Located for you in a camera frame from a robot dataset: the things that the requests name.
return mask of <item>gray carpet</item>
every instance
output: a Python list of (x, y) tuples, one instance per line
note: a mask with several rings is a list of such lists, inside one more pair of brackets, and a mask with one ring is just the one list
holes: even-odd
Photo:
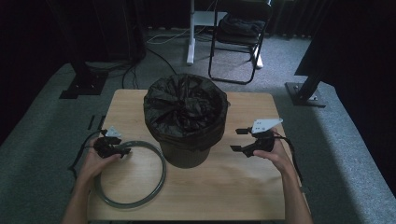
[[(210, 44), (199, 37), (192, 66), (186, 65), (187, 38), (148, 47), (162, 55), (177, 73), (207, 77)], [(324, 83), (318, 86), (325, 108), (294, 106), (291, 102), (285, 83), (304, 82), (305, 77), (296, 77), (294, 72), (309, 43), (308, 39), (266, 38), (264, 68), (257, 70), (252, 83), (216, 84), (224, 91), (273, 94), (286, 135), (296, 147), (306, 198), (316, 223), (395, 223), (396, 200), (334, 88)], [(234, 53), (221, 54), (231, 60)], [(240, 63), (247, 56), (235, 59)], [(108, 68), (120, 63), (89, 65)], [(246, 68), (239, 63), (219, 63), (219, 74), (241, 77)], [(76, 100), (59, 99), (74, 77), (70, 64), (53, 75), (1, 146), (0, 223), (60, 221), (74, 183), (66, 168), (85, 138), (100, 125), (114, 91), (121, 89), (126, 68), (110, 72), (101, 95), (79, 96)], [(150, 51), (135, 69), (139, 89), (147, 89), (158, 78), (170, 75), (171, 68)], [(137, 88), (133, 78), (133, 73), (127, 74), (126, 89)]]

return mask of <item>wooden table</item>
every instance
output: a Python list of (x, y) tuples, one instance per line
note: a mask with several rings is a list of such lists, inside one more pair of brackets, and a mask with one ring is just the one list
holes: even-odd
[[(114, 126), (122, 142), (141, 140), (159, 143), (144, 122), (143, 98), (147, 91), (119, 90), (114, 94), (104, 128)], [(254, 142), (235, 129), (251, 127), (254, 119), (277, 119), (273, 97), (267, 93), (227, 92), (230, 107), (225, 133), (210, 149), (208, 158), (190, 169), (167, 163), (167, 177), (160, 193), (134, 209), (105, 204), (93, 191), (89, 220), (268, 220), (284, 219), (285, 206), (279, 171), (268, 160), (246, 158), (232, 152), (231, 145)], [(281, 124), (276, 126), (284, 135)], [(134, 147), (132, 155), (111, 164), (102, 173), (107, 197), (120, 203), (144, 198), (161, 178), (161, 161), (153, 152)]]

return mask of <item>white desk frame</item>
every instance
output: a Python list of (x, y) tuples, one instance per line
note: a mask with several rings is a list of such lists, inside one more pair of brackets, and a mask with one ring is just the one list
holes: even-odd
[[(195, 1), (191, 0), (190, 9), (190, 41), (189, 41), (189, 52), (187, 55), (187, 65), (194, 64), (194, 52), (195, 52), (195, 38), (194, 38), (194, 28), (196, 25), (203, 26), (213, 26), (213, 11), (195, 11), (194, 9)], [(219, 20), (225, 16), (226, 13), (219, 13)], [(259, 60), (257, 61), (257, 68), (262, 68), (262, 57), (259, 55)]]

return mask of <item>gray ring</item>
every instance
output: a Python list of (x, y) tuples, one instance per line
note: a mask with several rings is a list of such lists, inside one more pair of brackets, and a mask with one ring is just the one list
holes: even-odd
[(138, 207), (138, 206), (141, 206), (141, 205), (147, 203), (148, 201), (153, 199), (160, 192), (161, 188), (163, 187), (163, 183), (165, 182), (165, 178), (166, 178), (166, 161), (165, 161), (165, 157), (163, 156), (163, 153), (158, 148), (156, 148), (154, 145), (152, 145), (152, 144), (150, 144), (148, 142), (143, 142), (143, 141), (125, 142), (125, 143), (117, 146), (116, 148), (126, 148), (126, 147), (145, 147), (145, 148), (150, 149), (151, 151), (155, 152), (155, 154), (157, 154), (160, 157), (161, 163), (163, 164), (163, 174), (161, 176), (160, 182), (158, 183), (158, 185), (154, 189), (154, 191), (152, 191), (145, 198), (143, 198), (143, 199), (141, 199), (141, 200), (139, 200), (137, 202), (134, 202), (134, 203), (117, 203), (117, 202), (114, 202), (111, 199), (107, 198), (107, 196), (103, 192), (102, 184), (101, 184), (101, 174), (99, 174), (94, 179), (94, 185), (95, 185), (96, 192), (99, 195), (99, 197), (103, 201), (105, 201), (105, 203), (107, 203), (110, 206), (116, 207), (116, 208), (135, 208), (135, 207)]

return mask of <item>black trash bag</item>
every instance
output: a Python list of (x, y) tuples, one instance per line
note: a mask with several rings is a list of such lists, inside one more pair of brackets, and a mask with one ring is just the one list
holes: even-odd
[(144, 98), (148, 130), (180, 168), (206, 159), (224, 134), (227, 109), (225, 92), (208, 78), (188, 74), (159, 79)]

